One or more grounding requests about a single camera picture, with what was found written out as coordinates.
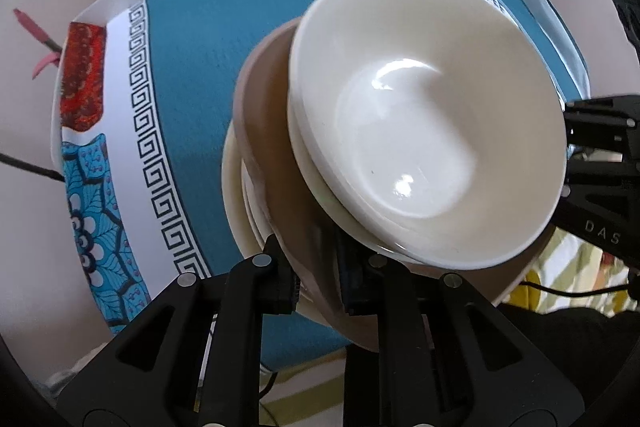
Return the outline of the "cream bowl with duck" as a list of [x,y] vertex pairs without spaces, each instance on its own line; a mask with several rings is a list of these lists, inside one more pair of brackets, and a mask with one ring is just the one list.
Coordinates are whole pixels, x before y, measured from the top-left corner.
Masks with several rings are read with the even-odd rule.
[[318,168],[314,165],[314,161],[307,150],[302,132],[300,132],[299,125],[295,118],[290,96],[288,96],[288,101],[286,101],[286,120],[288,121],[288,135],[290,136],[297,167],[311,191],[312,196],[314,196],[314,199],[329,218],[349,236],[352,236],[353,239],[356,239],[357,242],[368,247],[371,251],[375,251],[377,254],[390,257],[397,261],[406,262],[408,265],[424,267],[423,263],[385,245],[381,239],[378,239],[363,225],[360,225],[356,218],[333,194],[329,185],[326,184],[326,181],[322,178]]

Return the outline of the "white ribbed bowl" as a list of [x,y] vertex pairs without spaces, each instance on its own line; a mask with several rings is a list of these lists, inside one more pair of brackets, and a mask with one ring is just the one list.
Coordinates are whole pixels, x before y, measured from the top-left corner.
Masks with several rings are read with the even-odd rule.
[[560,98],[529,38],[486,0],[314,0],[289,69],[314,165],[395,251],[485,269],[550,223],[566,167]]

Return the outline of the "pink square handled bowl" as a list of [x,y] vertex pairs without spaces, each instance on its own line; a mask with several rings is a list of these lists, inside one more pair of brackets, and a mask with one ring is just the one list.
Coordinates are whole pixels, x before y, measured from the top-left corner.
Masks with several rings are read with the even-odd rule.
[[314,306],[352,343],[378,350],[378,320],[343,307],[338,256],[367,247],[324,212],[299,171],[288,136],[288,56],[297,20],[266,35],[245,60],[233,98],[233,127],[258,205]]

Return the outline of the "large duck pattern plate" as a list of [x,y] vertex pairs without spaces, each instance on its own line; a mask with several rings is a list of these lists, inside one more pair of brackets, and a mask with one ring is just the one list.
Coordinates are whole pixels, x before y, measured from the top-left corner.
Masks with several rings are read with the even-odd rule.
[[229,228],[243,258],[262,252],[273,234],[258,204],[254,183],[242,159],[233,124],[229,124],[221,159],[221,188]]

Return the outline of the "blue patterned tablecloth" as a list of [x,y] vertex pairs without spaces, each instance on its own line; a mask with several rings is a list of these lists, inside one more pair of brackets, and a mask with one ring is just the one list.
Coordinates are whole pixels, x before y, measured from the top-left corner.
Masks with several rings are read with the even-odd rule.
[[[183,272],[242,258],[221,161],[242,64],[314,0],[129,0],[67,37],[58,153],[76,248],[113,333]],[[487,0],[532,39],[560,97],[589,92],[584,60],[550,6]]]

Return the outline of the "yellow clutter on floor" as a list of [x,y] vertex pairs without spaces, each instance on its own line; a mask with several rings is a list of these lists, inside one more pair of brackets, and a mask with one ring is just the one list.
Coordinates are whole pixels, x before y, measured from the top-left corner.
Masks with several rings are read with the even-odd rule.
[[[620,260],[563,231],[501,303],[512,322],[579,389],[582,426],[639,422],[639,305]],[[283,369],[260,403],[267,426],[339,426],[347,351]]]

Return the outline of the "black clothes rack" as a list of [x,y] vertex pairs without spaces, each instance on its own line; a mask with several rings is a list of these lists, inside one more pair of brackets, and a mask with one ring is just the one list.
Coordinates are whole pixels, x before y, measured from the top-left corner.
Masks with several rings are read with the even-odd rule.
[[54,181],[63,182],[64,176],[55,170],[43,168],[37,165],[29,164],[29,162],[14,158],[6,154],[0,154],[0,162],[2,165],[6,165],[17,170],[35,174],[36,176],[42,176]]

